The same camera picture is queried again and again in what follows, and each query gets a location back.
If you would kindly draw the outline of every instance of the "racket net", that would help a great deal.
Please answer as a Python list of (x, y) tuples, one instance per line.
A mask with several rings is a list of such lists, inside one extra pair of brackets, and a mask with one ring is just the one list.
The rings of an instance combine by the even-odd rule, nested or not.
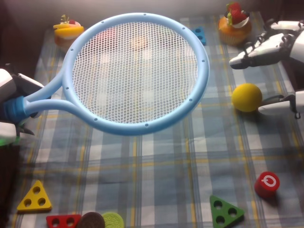
[(192, 47), (174, 30), (148, 22), (124, 23), (92, 37), (72, 73), (80, 102), (118, 123), (155, 120), (180, 106), (197, 79)]

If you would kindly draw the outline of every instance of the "cupcake with strawberry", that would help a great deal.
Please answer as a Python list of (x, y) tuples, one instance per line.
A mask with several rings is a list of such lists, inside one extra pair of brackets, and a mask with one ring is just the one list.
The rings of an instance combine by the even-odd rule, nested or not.
[(220, 39), (229, 45), (239, 45), (251, 32), (249, 13), (243, 11), (238, 2), (227, 5), (225, 16), (218, 23)]
[(61, 23), (54, 25), (53, 28), (55, 29), (55, 43), (64, 52), (67, 52), (76, 38), (84, 32), (84, 27), (65, 15), (61, 17)]

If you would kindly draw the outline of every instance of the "plaid tablecloth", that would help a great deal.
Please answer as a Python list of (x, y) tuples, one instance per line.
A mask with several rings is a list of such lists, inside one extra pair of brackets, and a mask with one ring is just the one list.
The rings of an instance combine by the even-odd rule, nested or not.
[[(253, 34), (262, 31), (251, 14)], [(44, 228), (46, 216), (89, 211), (118, 212), (126, 227), (211, 228), (209, 196), (245, 210), (236, 227), (304, 227), (303, 121), (290, 116), (242, 114), (231, 105), (237, 85), (254, 83), (267, 98), (292, 92), (281, 66), (233, 70), (228, 61), (240, 51), (223, 45), (219, 16), (183, 18), (191, 29), (203, 26), (210, 59), (210, 82), (198, 107), (164, 131), (120, 137), (90, 128), (62, 111), (47, 111), (28, 123), (38, 140), (24, 158), (8, 227)], [(46, 84), (59, 71), (64, 54), (46, 33), (36, 79)], [(62, 98), (58, 91), (53, 98)], [(277, 201), (261, 200), (254, 183), (263, 171), (281, 181)], [(50, 213), (16, 214), (35, 180), (52, 202)]]

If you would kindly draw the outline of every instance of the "cookie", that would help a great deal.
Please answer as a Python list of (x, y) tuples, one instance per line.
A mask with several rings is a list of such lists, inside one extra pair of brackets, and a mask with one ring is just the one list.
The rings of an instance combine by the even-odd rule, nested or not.
[(147, 39), (145, 37), (135, 37), (131, 40), (131, 49), (139, 51), (147, 47)]
[(97, 212), (88, 212), (81, 217), (77, 228), (105, 228), (105, 220)]
[(124, 228), (124, 220), (119, 214), (107, 212), (103, 214), (106, 228)]

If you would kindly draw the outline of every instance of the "racket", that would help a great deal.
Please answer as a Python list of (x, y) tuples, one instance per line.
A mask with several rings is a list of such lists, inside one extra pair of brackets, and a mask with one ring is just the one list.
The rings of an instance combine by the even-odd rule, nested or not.
[[(206, 51), (184, 25), (155, 14), (105, 19), (81, 34), (56, 77), (39, 91), (7, 101), (7, 120), (64, 110), (101, 131), (141, 135), (188, 114), (209, 78)], [(63, 87), (65, 100), (47, 99)]]

